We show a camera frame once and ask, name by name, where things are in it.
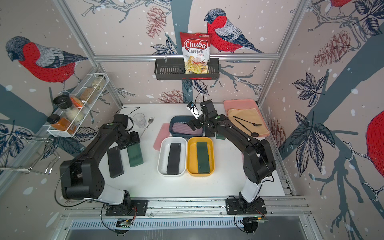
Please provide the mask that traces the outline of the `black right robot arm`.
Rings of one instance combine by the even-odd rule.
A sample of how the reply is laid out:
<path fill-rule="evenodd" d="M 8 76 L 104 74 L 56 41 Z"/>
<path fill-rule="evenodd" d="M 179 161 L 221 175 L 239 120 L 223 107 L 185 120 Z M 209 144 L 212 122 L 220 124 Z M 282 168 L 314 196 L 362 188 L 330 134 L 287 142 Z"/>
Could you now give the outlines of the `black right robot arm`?
<path fill-rule="evenodd" d="M 242 152 L 246 182 L 239 193 L 239 204 L 248 208 L 260 197 L 263 183 L 274 181 L 269 179 L 277 167 L 271 145 L 265 139 L 258 140 L 256 135 L 243 132 L 225 115 L 219 115 L 211 100 L 200 106 L 198 110 L 194 102 L 188 103 L 187 108 L 195 117 L 188 125 L 192 130 L 205 128 L 209 137 L 222 135 Z"/>

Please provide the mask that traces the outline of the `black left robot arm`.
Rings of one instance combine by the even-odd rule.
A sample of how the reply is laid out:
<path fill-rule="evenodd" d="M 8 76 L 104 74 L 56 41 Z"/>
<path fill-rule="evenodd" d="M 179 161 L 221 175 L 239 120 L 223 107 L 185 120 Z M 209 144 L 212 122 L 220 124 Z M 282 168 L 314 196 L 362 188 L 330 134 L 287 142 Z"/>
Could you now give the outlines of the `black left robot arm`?
<path fill-rule="evenodd" d="M 118 150 L 126 149 L 140 143 L 139 134 L 129 132 L 128 122 L 131 118 L 116 114 L 111 123 L 103 124 L 96 137 L 71 161 L 60 165 L 60 182 L 62 196 L 66 200 L 93 200 L 110 206 L 132 208 L 131 197 L 127 190 L 117 189 L 106 184 L 99 164 L 112 144 Z"/>

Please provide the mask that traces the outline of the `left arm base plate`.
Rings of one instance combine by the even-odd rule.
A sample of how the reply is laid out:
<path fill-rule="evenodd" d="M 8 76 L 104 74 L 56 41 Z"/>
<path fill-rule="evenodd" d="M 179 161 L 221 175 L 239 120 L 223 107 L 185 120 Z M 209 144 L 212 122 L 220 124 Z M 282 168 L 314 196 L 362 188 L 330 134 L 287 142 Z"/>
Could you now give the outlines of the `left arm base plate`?
<path fill-rule="evenodd" d="M 130 205 L 109 206 L 106 211 L 107 217 L 145 216 L 148 209 L 148 200 L 131 200 Z"/>

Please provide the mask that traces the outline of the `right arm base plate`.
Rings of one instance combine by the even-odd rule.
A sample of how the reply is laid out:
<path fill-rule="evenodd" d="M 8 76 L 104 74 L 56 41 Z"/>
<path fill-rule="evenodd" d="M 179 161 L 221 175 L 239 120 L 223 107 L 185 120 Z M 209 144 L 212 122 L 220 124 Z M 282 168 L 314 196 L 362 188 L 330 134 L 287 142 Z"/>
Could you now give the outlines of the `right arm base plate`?
<path fill-rule="evenodd" d="M 264 199 L 257 198 L 251 203 L 229 196 L 225 200 L 225 207 L 228 215 L 266 215 L 266 204 Z"/>

